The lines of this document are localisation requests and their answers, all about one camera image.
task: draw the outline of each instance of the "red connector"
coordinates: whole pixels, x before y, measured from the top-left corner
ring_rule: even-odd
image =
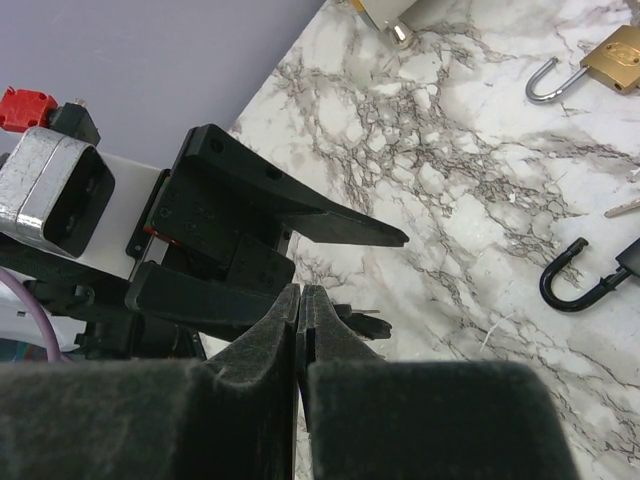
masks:
[[[46,128],[55,108],[58,103],[51,95],[9,87],[0,101],[0,128],[17,133],[35,126]]]

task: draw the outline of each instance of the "wire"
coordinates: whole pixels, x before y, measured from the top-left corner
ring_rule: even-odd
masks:
[[[15,295],[22,300],[31,316],[35,319],[44,341],[44,347],[47,349],[47,359],[49,362],[61,362],[62,353],[56,333],[53,331],[53,325],[44,312],[42,305],[31,295],[31,292],[20,283],[20,281],[7,272],[4,268],[0,268],[0,282],[4,283]]]

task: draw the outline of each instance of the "marble surface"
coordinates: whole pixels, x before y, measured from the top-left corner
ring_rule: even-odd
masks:
[[[426,0],[393,50],[347,4],[328,2],[233,128],[262,156],[334,201],[403,229],[405,248],[295,237],[297,281],[375,308],[390,360],[503,359],[548,385],[584,479],[640,478],[640,282],[588,311],[550,309],[542,269],[578,236],[591,246],[556,290],[578,296],[640,236],[640,94],[584,78],[541,90],[631,18],[621,1]],[[299,478],[309,478],[300,439]]]

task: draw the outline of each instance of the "brass padlock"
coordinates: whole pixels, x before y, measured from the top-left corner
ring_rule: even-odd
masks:
[[[533,89],[538,81],[558,63],[551,58],[527,82],[525,93],[533,103],[547,103],[562,95],[576,80],[588,73],[616,92],[627,94],[640,85],[640,28],[623,25],[580,62],[580,70],[547,95]]]

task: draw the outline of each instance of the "gold padlock body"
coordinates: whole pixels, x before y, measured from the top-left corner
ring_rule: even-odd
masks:
[[[640,84],[640,28],[623,25],[581,62],[587,73],[619,93]]]

